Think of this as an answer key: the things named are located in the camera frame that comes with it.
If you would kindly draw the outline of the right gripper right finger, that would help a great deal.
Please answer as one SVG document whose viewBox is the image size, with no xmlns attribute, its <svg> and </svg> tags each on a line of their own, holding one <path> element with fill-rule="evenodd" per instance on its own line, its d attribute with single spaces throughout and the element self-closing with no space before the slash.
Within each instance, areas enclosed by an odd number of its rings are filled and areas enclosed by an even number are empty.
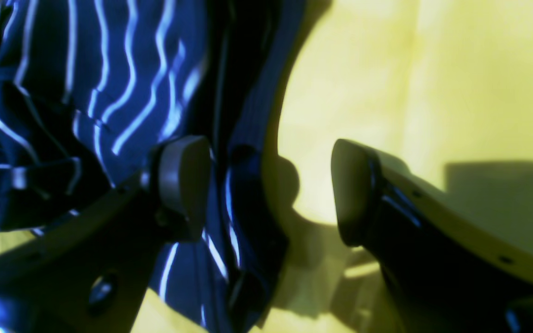
<svg viewBox="0 0 533 333">
<path fill-rule="evenodd" d="M 533 333 L 533 256 L 467 222 L 370 146 L 331 154 L 338 230 L 377 260 L 406 333 Z"/>
</svg>

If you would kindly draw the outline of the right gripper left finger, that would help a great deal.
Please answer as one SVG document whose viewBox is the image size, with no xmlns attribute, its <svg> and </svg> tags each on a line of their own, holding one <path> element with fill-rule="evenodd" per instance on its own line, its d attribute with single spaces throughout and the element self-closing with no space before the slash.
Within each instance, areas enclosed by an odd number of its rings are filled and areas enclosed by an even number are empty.
<svg viewBox="0 0 533 333">
<path fill-rule="evenodd" d="M 147 165 L 71 221 L 0 254 L 0 333 L 128 333 L 165 243 L 206 221 L 210 142 L 156 146 Z"/>
</svg>

